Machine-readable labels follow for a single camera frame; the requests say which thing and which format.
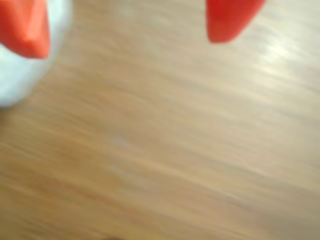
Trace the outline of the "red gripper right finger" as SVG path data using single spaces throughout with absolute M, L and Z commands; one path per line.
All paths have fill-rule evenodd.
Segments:
M 206 30 L 212 43 L 237 37 L 264 5 L 264 0 L 206 0 Z

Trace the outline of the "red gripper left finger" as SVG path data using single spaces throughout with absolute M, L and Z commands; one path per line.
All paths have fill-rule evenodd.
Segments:
M 0 43 L 25 58 L 47 58 L 51 40 L 46 1 L 2 0 Z

